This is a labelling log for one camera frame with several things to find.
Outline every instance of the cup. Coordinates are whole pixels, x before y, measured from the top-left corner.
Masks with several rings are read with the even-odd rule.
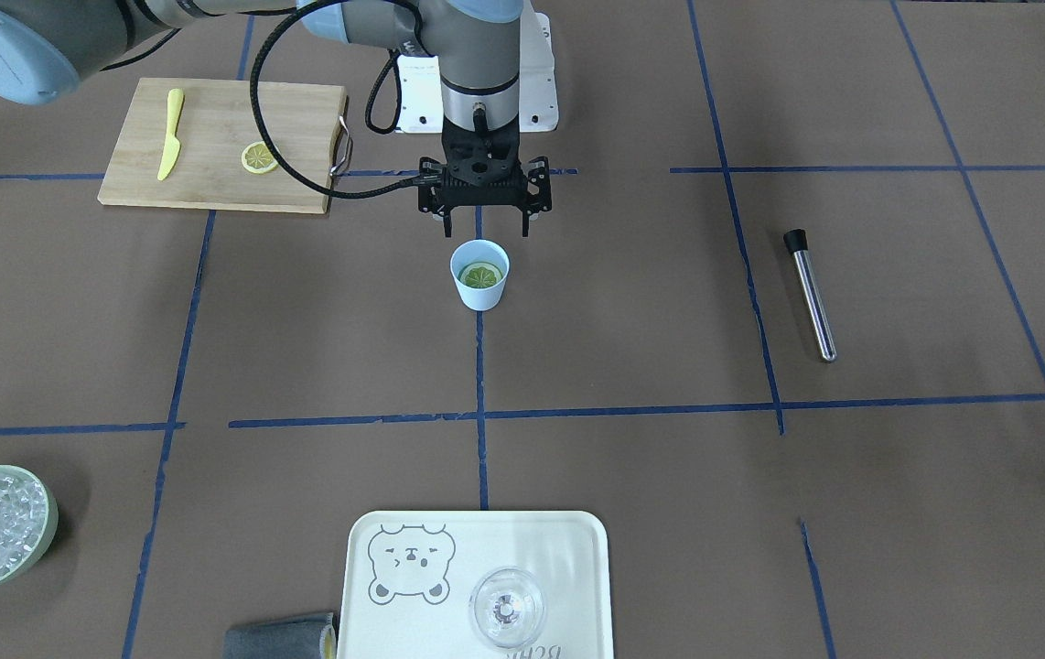
[[[502,277],[497,277],[497,282],[493,286],[486,288],[474,288],[467,286],[461,281],[461,272],[471,263],[490,263],[502,272]],[[473,311],[489,311],[503,297],[503,287],[506,285],[506,277],[511,272],[511,259],[507,257],[506,250],[489,240],[470,240],[463,242],[452,251],[450,257],[450,275],[452,283],[457,286],[457,292],[461,296],[461,303],[472,308]]]

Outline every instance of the clear glass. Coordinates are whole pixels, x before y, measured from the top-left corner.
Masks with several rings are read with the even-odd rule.
[[[501,567],[473,589],[469,617],[482,640],[494,648],[518,650],[538,640],[548,621],[548,606],[531,572]]]

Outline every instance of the bear drawing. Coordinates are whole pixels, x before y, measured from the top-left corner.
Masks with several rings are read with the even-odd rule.
[[[368,596],[385,605],[393,597],[422,596],[427,604],[442,604],[448,596],[445,573],[456,545],[445,526],[385,526],[368,543],[372,584]]]

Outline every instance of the black test tube cap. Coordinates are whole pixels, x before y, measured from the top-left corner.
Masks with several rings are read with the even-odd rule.
[[[807,251],[807,232],[803,229],[791,229],[783,234],[783,243],[791,254]]]

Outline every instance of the blue object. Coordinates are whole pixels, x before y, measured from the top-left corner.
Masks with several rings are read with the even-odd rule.
[[[41,105],[79,87],[67,55],[40,33],[0,11],[0,96]]]
[[[457,11],[492,24],[509,24],[522,16],[522,0],[448,0]]]
[[[299,8],[311,4],[314,0],[299,0]],[[331,41],[348,41],[348,30],[343,25],[343,4],[330,4],[318,11],[306,14],[302,19],[306,31],[315,37],[330,39]]]

